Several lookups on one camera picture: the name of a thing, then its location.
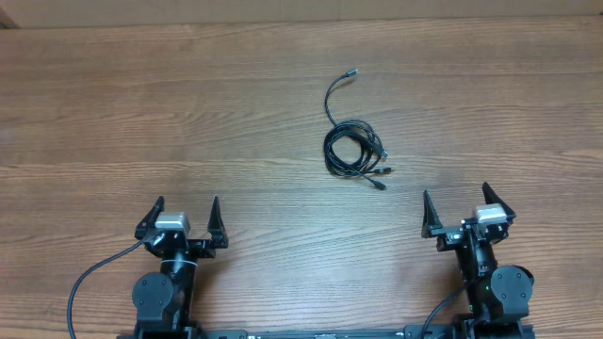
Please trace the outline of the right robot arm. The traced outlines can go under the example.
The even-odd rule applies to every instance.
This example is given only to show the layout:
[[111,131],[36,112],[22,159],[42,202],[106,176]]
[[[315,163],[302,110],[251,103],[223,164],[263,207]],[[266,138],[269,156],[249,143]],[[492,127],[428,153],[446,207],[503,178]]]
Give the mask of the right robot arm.
[[[453,250],[463,286],[447,296],[420,327],[420,338],[533,338],[533,327],[522,324],[530,313],[535,279],[522,266],[501,266],[493,246],[509,236],[515,211],[488,183],[481,190],[484,204],[458,226],[440,221],[428,191],[423,192],[421,236],[434,238],[439,252]],[[449,325],[432,324],[437,314],[462,293],[470,312],[455,315]]]

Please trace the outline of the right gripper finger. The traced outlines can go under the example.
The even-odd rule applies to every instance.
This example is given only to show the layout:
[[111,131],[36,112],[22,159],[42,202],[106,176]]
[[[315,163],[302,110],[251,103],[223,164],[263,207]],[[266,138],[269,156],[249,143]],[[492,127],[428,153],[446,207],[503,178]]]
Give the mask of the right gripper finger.
[[422,235],[439,235],[443,229],[437,212],[433,206],[432,198],[428,190],[423,192],[423,222]]
[[502,209],[504,210],[507,219],[514,219],[515,218],[515,211],[505,202],[503,201],[494,191],[493,188],[491,188],[491,186],[487,183],[484,182],[481,186],[481,190],[483,193],[483,197],[485,199],[485,202],[487,204],[495,204],[498,203]]

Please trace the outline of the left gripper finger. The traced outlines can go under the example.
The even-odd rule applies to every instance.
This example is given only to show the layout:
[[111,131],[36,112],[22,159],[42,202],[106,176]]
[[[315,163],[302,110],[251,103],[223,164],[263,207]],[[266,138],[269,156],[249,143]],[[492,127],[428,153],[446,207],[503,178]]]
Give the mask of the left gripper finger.
[[220,199],[218,196],[214,197],[212,202],[210,218],[207,224],[207,231],[211,234],[213,241],[227,241],[228,235],[226,233],[223,220],[220,211]]
[[137,225],[137,231],[147,231],[149,228],[155,226],[155,221],[158,218],[159,214],[164,211],[165,199],[163,196],[159,196],[154,203],[151,210],[147,213],[147,215],[140,221]]

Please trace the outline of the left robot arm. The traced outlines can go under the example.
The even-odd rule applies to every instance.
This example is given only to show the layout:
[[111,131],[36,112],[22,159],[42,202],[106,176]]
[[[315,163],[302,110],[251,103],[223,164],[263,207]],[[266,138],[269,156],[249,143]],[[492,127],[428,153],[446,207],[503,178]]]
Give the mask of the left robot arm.
[[229,246],[220,200],[213,199],[207,224],[210,236],[194,239],[184,212],[167,212],[159,197],[137,225],[135,238],[160,259],[158,271],[146,273],[135,283],[132,301],[137,308],[133,338],[205,338],[202,326],[190,317],[201,259],[213,259]]

